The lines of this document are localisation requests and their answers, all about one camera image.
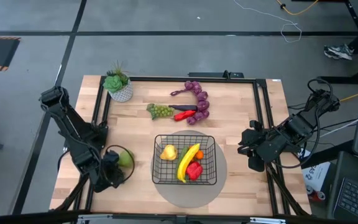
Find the yellow banana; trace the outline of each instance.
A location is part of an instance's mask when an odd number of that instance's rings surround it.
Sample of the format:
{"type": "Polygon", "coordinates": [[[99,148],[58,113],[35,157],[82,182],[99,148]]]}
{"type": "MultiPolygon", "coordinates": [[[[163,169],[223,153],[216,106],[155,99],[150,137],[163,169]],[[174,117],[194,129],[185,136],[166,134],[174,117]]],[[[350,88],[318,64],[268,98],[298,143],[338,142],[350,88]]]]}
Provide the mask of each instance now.
{"type": "Polygon", "coordinates": [[[191,146],[179,164],[178,179],[181,180],[183,183],[186,183],[185,175],[186,175],[187,166],[189,165],[191,159],[194,157],[194,155],[198,152],[199,149],[200,149],[199,143],[195,144],[194,146],[191,146]]]}

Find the black wire basket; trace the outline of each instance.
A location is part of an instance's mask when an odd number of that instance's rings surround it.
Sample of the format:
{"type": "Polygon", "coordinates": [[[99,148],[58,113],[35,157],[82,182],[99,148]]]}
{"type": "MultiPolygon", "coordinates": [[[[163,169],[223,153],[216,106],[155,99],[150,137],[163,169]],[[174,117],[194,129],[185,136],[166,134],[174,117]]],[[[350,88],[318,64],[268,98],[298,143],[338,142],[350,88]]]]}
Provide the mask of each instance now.
{"type": "Polygon", "coordinates": [[[163,135],[160,134],[154,140],[154,156],[152,164],[152,179],[155,184],[185,184],[185,185],[214,185],[216,184],[216,152],[215,139],[212,136],[190,135],[163,135]],[[203,167],[203,172],[196,180],[190,180],[186,175],[186,183],[177,179],[178,156],[184,147],[200,144],[200,151],[204,157],[198,162],[203,167]],[[173,161],[160,158],[166,145],[174,145],[178,156],[173,161]]]}

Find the wooden table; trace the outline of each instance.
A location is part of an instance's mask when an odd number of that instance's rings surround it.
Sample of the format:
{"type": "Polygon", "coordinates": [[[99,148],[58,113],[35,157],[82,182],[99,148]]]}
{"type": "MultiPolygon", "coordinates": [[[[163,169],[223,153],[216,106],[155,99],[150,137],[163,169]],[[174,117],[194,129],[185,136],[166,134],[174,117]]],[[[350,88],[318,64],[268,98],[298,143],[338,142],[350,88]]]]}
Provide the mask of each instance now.
{"type": "MultiPolygon", "coordinates": [[[[85,121],[91,121],[100,76],[86,75],[75,106],[85,121]]],[[[288,117],[287,103],[280,80],[266,80],[275,124],[288,117]]],[[[211,103],[208,119],[194,126],[185,121],[174,122],[169,118],[152,121],[146,111],[149,103],[195,104],[191,93],[175,97],[170,92],[183,89],[182,82],[133,82],[134,95],[126,103],[111,101],[106,145],[122,145],[135,154],[135,171],[132,177],[117,189],[112,187],[93,196],[92,212],[106,213],[151,213],[188,215],[261,215],[271,216],[269,189],[266,173],[248,168],[247,157],[237,153],[241,132],[249,128],[249,121],[257,120],[254,92],[251,84],[202,83],[211,103]],[[153,157],[154,137],[191,129],[214,136],[227,160],[227,179],[221,193],[209,204],[200,208],[179,208],[166,201],[156,190],[150,173],[153,157]]],[[[106,90],[103,93],[99,111],[101,119],[106,90]]],[[[260,90],[264,121],[267,124],[264,99],[260,90]]],[[[283,153],[282,164],[295,165],[293,155],[283,153]]],[[[295,200],[310,213],[305,183],[301,169],[284,169],[285,183],[295,200]]],[[[50,208],[59,206],[77,184],[79,172],[71,162],[70,155],[62,159],[50,208]]],[[[276,186],[279,212],[283,213],[280,192],[276,186]]],[[[80,208],[85,207],[88,184],[84,188],[80,208]]]]}

